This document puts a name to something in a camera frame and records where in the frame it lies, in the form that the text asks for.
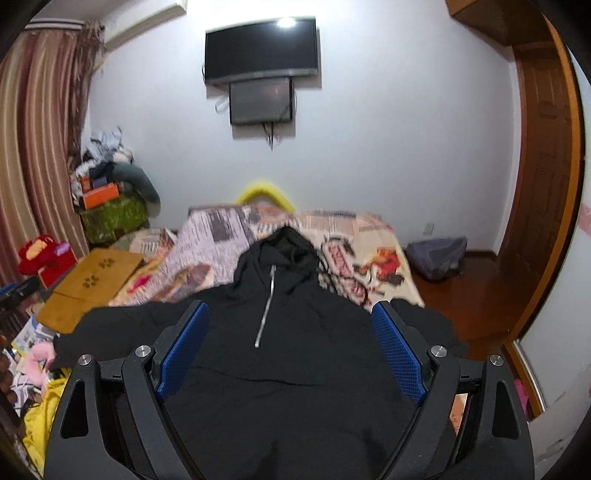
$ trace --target brown door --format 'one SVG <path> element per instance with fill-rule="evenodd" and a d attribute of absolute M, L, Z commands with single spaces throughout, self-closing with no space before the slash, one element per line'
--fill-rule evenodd
<path fill-rule="evenodd" d="M 515 56 L 521 88 L 522 151 L 499 266 L 512 283 L 520 285 L 524 297 L 531 297 L 563 220 L 571 175 L 572 125 L 566 80 L 554 43 L 517 47 Z"/>

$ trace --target wooden cabinet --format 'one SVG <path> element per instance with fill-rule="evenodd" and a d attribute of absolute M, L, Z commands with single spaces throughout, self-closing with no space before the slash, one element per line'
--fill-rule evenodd
<path fill-rule="evenodd" d="M 450 15 L 503 45 L 550 40 L 541 12 L 529 0 L 446 0 Z"/>

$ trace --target metal bolt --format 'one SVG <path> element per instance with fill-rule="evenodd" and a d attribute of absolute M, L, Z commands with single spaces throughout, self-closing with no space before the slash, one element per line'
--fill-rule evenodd
<path fill-rule="evenodd" d="M 78 359 L 78 365 L 82 367 L 88 365 L 90 362 L 92 362 L 92 355 L 89 353 L 85 353 Z"/>
<path fill-rule="evenodd" d="M 148 356 L 151 351 L 152 351 L 152 349 L 150 348 L 149 345 L 142 345 L 142 346 L 139 346 L 135 349 L 135 355 L 136 356 Z"/>
<path fill-rule="evenodd" d="M 491 363 L 493 365 L 496 365 L 497 367 L 500 367 L 505 363 L 505 361 L 503 360 L 503 357 L 501 357 L 500 355 L 491 355 Z"/>
<path fill-rule="evenodd" d="M 431 347 L 431 353 L 436 356 L 436 357 L 444 357 L 447 355 L 447 350 L 445 349 L 444 346 L 441 345 L 435 345 Z"/>

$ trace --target bed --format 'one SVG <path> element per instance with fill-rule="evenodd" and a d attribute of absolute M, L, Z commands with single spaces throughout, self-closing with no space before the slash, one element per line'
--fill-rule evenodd
<path fill-rule="evenodd" d="M 315 210 L 287 213 L 266 203 L 193 207 L 174 238 L 151 229 L 115 248 L 144 254 L 140 268 L 109 303 L 178 301 L 233 280 L 240 254 L 255 241 L 290 225 L 319 251 L 321 282 L 368 310 L 380 300 L 404 298 L 424 306 L 391 226 L 370 213 Z"/>

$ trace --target purple bag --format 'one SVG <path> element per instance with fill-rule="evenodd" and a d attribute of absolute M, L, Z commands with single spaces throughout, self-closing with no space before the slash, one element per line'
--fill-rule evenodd
<path fill-rule="evenodd" d="M 467 245 L 465 236 L 437 238 L 409 244 L 405 253 L 410 264 L 426 279 L 443 280 L 459 273 Z"/>

